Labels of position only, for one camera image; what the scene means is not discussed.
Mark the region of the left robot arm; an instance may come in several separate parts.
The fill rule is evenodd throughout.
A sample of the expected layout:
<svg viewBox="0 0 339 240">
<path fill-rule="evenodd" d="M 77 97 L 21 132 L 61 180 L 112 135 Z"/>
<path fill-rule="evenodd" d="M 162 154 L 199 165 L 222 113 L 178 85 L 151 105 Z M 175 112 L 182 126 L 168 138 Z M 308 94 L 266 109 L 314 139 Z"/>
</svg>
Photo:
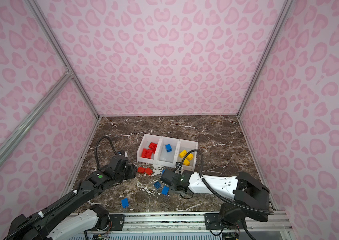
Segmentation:
<svg viewBox="0 0 339 240">
<path fill-rule="evenodd" d="M 48 235 L 76 209 L 104 191 L 137 175 L 137 166 L 127 157 L 115 155 L 110 163 L 89 174 L 75 190 L 29 217 L 16 217 L 10 225 L 6 240 L 47 240 Z"/>
</svg>

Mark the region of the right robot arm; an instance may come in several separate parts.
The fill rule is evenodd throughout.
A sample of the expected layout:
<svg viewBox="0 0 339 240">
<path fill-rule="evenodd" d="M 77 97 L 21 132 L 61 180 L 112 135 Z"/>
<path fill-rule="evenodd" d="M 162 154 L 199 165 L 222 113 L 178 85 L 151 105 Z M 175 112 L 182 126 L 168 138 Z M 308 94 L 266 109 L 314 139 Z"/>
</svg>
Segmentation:
<svg viewBox="0 0 339 240">
<path fill-rule="evenodd" d="M 217 220 L 208 226 L 211 230 L 245 227 L 245 224 L 239 223 L 245 218 L 267 222 L 268 217 L 274 214 L 269 209 L 269 189 L 245 172 L 238 176 L 216 177 L 191 171 L 164 170 L 160 181 L 183 198 L 211 194 L 223 201 Z"/>
</svg>

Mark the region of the long red brick slanted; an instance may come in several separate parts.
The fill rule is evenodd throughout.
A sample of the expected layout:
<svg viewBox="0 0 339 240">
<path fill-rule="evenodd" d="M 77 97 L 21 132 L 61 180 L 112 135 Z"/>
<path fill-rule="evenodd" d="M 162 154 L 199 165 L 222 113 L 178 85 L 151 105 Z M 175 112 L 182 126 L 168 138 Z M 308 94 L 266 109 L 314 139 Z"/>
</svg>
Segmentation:
<svg viewBox="0 0 339 240">
<path fill-rule="evenodd" d="M 149 144 L 149 149 L 157 149 L 157 144 L 156 143 L 150 143 Z"/>
</svg>

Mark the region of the lone yellow brick front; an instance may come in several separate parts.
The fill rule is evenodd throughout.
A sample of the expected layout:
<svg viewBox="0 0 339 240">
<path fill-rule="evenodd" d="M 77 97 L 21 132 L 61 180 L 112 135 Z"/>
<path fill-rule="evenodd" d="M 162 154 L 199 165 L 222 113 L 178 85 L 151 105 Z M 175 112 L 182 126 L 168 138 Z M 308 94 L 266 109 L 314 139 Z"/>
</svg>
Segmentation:
<svg viewBox="0 0 339 240">
<path fill-rule="evenodd" d="M 187 154 L 187 151 L 183 150 L 182 152 L 179 153 L 179 157 L 183 159 L 186 156 L 186 154 Z"/>
</svg>

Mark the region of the small blue brick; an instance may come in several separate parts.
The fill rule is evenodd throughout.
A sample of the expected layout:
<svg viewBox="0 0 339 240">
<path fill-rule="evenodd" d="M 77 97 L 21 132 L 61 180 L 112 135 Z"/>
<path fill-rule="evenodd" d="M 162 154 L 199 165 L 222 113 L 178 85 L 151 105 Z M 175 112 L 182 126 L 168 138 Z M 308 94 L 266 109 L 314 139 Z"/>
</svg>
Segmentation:
<svg viewBox="0 0 339 240">
<path fill-rule="evenodd" d="M 159 182 L 155 182 L 154 186 L 155 186 L 156 189 L 159 189 L 161 187 L 161 184 Z"/>
</svg>

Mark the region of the long yellow brick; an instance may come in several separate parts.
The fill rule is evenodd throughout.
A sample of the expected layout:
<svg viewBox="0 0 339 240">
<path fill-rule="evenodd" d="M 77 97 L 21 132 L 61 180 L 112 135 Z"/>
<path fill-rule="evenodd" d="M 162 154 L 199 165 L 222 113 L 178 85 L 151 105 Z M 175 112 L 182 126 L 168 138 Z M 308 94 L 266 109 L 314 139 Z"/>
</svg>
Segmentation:
<svg viewBox="0 0 339 240">
<path fill-rule="evenodd" d="M 184 162 L 183 162 L 183 165 L 184 166 L 189 166 L 190 165 L 190 161 L 185 159 Z"/>
</svg>

